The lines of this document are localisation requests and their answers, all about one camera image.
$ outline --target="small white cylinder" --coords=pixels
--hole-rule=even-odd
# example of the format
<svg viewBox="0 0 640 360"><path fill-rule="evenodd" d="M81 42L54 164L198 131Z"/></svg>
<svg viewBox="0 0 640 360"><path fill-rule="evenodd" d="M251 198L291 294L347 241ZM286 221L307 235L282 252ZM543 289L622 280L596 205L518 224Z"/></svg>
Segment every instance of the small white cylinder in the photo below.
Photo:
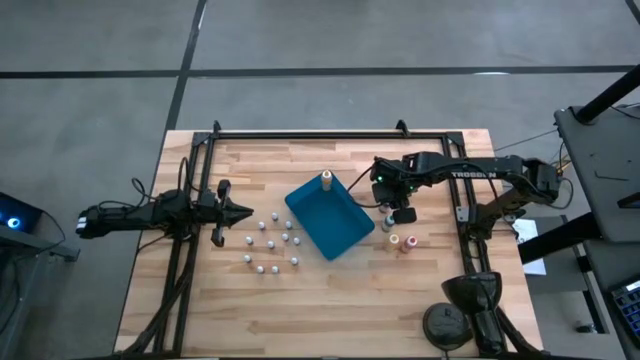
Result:
<svg viewBox="0 0 640 360"><path fill-rule="evenodd" d="M418 239L415 236L409 236L400 247L400 251L403 253L408 253L414 247L418 246Z"/></svg>
<svg viewBox="0 0 640 360"><path fill-rule="evenodd" d="M394 251L398 248L399 244L400 244L400 237L396 234L391 234L387 238L387 241L385 242L385 249L387 251Z"/></svg>
<svg viewBox="0 0 640 360"><path fill-rule="evenodd" d="M382 221L382 231L384 232L389 232L391 231L391 227L395 224L396 222L393 220L393 216L389 215L386 218L384 218L384 220Z"/></svg>
<svg viewBox="0 0 640 360"><path fill-rule="evenodd" d="M388 213L389 209L390 209L389 204L382 204L382 205L378 206L378 211L380 211L383 214Z"/></svg>
<svg viewBox="0 0 640 360"><path fill-rule="evenodd" d="M333 180L333 174L331 171L325 170L322 172L322 190L329 191L331 190L331 181Z"/></svg>

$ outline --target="gray floor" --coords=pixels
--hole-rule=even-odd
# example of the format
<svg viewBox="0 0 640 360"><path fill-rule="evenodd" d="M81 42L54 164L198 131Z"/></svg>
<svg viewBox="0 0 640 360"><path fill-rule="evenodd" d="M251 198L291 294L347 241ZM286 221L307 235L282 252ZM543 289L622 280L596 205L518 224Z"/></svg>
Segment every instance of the gray floor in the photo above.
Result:
<svg viewBox="0 0 640 360"><path fill-rule="evenodd" d="M195 6L0 0L0 71L178 69ZM640 59L638 35L622 0L210 0L193 68L627 65ZM191 79L177 128L214 119L228 129L389 128L402 118L413 128L489 128L499 147L553 129L554 110L620 75ZM112 350L137 234L81 241L75 218L100 200L135 201L132 176L151 186L175 84L0 80L0 191L49 210L82 248L75 264L51 261L17 358ZM550 160L559 144L549 135L501 153ZM569 212L584 211L577 196ZM588 320L575 294L533 302L547 350L619 358L611 336L572 331Z"/></svg>

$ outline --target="pink cylinder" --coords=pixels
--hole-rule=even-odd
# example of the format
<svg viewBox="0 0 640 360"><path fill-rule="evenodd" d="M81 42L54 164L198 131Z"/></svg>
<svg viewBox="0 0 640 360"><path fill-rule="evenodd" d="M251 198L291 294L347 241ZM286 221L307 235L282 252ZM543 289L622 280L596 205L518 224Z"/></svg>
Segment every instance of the pink cylinder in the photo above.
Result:
<svg viewBox="0 0 640 360"><path fill-rule="evenodd" d="M403 253L408 253L414 247L418 246L418 239L415 236L409 236L400 247L400 251Z"/></svg>

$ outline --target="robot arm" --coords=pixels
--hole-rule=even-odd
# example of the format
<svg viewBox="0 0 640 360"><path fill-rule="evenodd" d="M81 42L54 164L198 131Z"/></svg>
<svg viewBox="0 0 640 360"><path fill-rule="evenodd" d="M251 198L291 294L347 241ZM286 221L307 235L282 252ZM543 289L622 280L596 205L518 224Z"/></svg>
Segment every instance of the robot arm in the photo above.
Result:
<svg viewBox="0 0 640 360"><path fill-rule="evenodd" d="M491 238L491 229L503 214L522 216L528 203L551 204L558 198L561 178L553 166L538 159L518 156L450 158L434 152L418 152L387 160L376 157L370 179L377 203L394 209L396 223L416 220L409 197L420 186L432 186L447 179L505 180L513 188L488 204L467 209L466 227L472 237Z"/></svg>
<svg viewBox="0 0 640 360"><path fill-rule="evenodd" d="M164 192L156 200L140 207L91 206L78 217L76 233L83 239L105 236L111 231L162 229L165 234L184 234L194 224L216 224L211 240L224 246L223 227L253 214L253 209L237 205L229 198L231 184L222 180L218 184L218 197L204 189L199 202L192 203L182 190Z"/></svg>

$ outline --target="blue tray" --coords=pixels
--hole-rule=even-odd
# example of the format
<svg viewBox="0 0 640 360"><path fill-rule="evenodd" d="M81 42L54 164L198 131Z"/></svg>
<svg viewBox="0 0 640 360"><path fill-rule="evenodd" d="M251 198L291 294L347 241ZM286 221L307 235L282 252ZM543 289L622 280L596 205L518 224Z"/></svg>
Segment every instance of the blue tray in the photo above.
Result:
<svg viewBox="0 0 640 360"><path fill-rule="evenodd" d="M329 261L347 251L375 227L367 213L351 201L351 195L335 174L331 190L322 190L318 175L287 195L284 201Z"/></svg>

